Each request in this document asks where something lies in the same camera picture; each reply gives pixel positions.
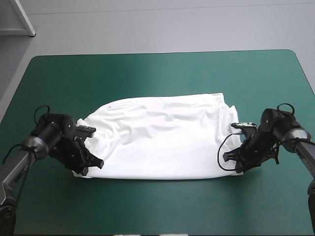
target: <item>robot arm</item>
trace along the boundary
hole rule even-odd
[[[88,167],[102,168],[103,160],[92,155],[84,145],[85,139],[91,138],[95,131],[93,127],[74,124],[68,115],[51,114],[48,107],[31,134],[16,145],[22,149],[0,167],[0,235],[13,235],[15,210],[22,191],[16,199],[13,189],[23,176],[25,181],[36,160],[50,155],[83,176],[88,173]]]
[[[278,164],[279,146],[296,153],[313,177],[315,177],[315,144],[310,134],[296,121],[294,108],[292,112],[277,109],[266,109],[261,116],[259,128],[253,123],[234,123],[245,134],[245,141],[237,149],[223,154],[224,161],[236,161],[235,171],[246,172],[259,167],[263,162],[274,158]],[[315,180],[308,189],[309,209],[315,232]]]

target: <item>black cable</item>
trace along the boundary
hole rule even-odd
[[[282,142],[278,142],[275,147],[273,147],[273,148],[271,148],[270,150],[264,152],[262,155],[260,155],[260,156],[258,156],[258,157],[256,157],[256,158],[254,158],[253,160],[249,161],[248,163],[246,163],[246,164],[245,164],[244,166],[242,166],[242,167],[235,168],[235,169],[226,169],[226,168],[224,168],[224,167],[221,165],[221,163],[220,163],[220,150],[221,150],[223,144],[225,143],[225,141],[226,141],[230,136],[232,136],[232,135],[235,135],[235,134],[229,134],[229,135],[224,139],[223,143],[220,145],[220,147],[219,147],[219,149],[218,149],[218,159],[217,159],[218,165],[219,165],[219,167],[220,167],[222,170],[224,170],[224,171],[238,171],[238,170],[241,170],[241,169],[243,169],[245,166],[248,166],[248,165],[254,163],[256,160],[258,160],[258,159],[264,157],[267,153],[269,153],[269,152],[271,152],[271,151],[272,151],[272,152],[274,152],[274,151],[279,152],[279,147],[280,147],[282,144],[284,144],[285,142],[288,142],[288,141],[295,141],[294,144],[293,144],[293,149],[294,149],[294,150],[295,150],[295,145],[296,145],[298,142],[304,142],[304,143],[308,143],[308,144],[311,144],[311,145],[314,145],[314,146],[315,146],[315,143],[313,143],[312,141],[310,141],[310,140],[308,140],[308,139],[300,139],[300,138],[287,139],[287,140],[284,140],[284,141],[282,141]]]
[[[290,104],[290,103],[282,103],[282,104],[278,105],[278,106],[277,106],[277,111],[278,111],[278,112],[285,112],[285,111],[279,109],[279,107],[282,106],[282,105],[287,105],[287,106],[289,106],[289,107],[292,109],[291,114],[294,115],[295,109],[294,109],[294,106],[293,106],[292,104]]]
[[[50,107],[48,105],[42,105],[42,106],[39,106],[36,108],[36,110],[34,111],[34,122],[35,124],[38,124],[38,122],[36,121],[36,113],[38,112],[39,109],[43,108],[43,107],[47,107],[47,112],[46,114],[49,114],[50,113]]]
[[[6,154],[6,156],[4,157],[3,161],[2,161],[2,164],[4,165],[7,158],[9,157],[10,153],[13,151],[13,149],[15,149],[16,147],[22,147],[22,149],[25,149],[25,150],[34,150],[36,147],[29,147],[29,146],[26,146],[24,144],[16,144],[14,146],[12,146],[10,148],[10,150],[8,151],[8,153]]]

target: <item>white cloth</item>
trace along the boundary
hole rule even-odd
[[[222,93],[176,97],[139,97],[101,106],[78,124],[96,128],[86,147],[104,160],[102,169],[89,168],[86,177],[125,179],[200,179],[234,175],[218,166],[217,151],[238,122],[234,106],[228,107]],[[231,136],[222,155],[239,147]]]

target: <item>green table surface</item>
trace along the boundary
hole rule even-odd
[[[31,60],[0,125],[0,149],[34,128],[33,112],[85,118],[123,98],[223,92],[240,121],[291,103],[315,135],[314,93],[290,50],[39,56]],[[203,180],[83,179],[47,157],[31,168],[18,234],[311,235],[311,175],[283,148],[243,176]]]

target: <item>gray floor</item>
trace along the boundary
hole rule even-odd
[[[20,2],[37,34],[0,37],[0,120],[38,55],[291,49],[315,89],[315,0]]]

